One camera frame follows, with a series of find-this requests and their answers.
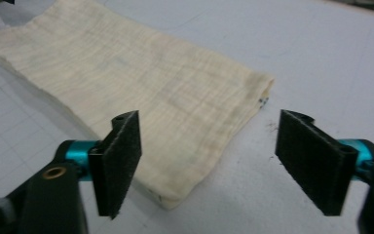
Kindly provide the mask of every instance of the fabric fold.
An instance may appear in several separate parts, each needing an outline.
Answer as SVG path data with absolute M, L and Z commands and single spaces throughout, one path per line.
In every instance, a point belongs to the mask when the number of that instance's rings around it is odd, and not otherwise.
M 90 0 L 58 0 L 26 25 L 1 29 L 0 64 L 100 138 L 111 118 L 139 110 L 135 179 L 168 209 L 209 174 L 274 80 Z

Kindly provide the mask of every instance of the black rubber pad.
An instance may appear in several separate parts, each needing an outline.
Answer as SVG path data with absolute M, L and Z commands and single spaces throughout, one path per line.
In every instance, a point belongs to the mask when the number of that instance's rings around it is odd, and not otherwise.
M 90 153 L 93 187 L 101 216 L 114 218 L 124 202 L 141 157 L 138 112 L 112 120 L 113 129 Z
M 324 133 L 314 121 L 282 110 L 276 155 L 324 215 L 340 215 L 358 152 Z

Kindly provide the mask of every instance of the cream fabric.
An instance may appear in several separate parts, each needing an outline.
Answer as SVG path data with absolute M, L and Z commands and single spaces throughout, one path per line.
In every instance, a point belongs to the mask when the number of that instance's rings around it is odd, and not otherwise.
M 59 0 L 28 24 L 0 30 L 0 63 L 100 138 L 111 118 L 139 110 L 135 179 L 168 209 L 208 175 L 273 83 L 89 0 Z

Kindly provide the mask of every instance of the blue anodized part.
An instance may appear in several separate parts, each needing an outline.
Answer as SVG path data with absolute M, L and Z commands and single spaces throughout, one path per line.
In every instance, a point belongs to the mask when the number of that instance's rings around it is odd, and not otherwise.
M 93 140 L 76 140 L 71 143 L 65 154 L 65 159 L 74 160 L 87 174 L 80 177 L 81 181 L 92 181 L 88 153 L 96 144 Z
M 342 144 L 353 147 L 358 151 L 355 172 L 357 174 L 362 174 L 366 171 L 369 171 L 367 165 L 372 162 L 372 153 L 369 151 L 368 147 L 358 139 L 338 139 Z

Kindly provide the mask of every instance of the screw hole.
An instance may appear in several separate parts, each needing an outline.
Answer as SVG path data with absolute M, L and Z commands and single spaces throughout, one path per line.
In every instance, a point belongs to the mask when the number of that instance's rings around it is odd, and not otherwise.
M 65 172 L 66 172 L 66 169 L 64 167 L 51 168 L 51 169 L 46 170 L 43 173 L 43 177 L 44 179 L 53 179 L 53 178 L 64 175 Z

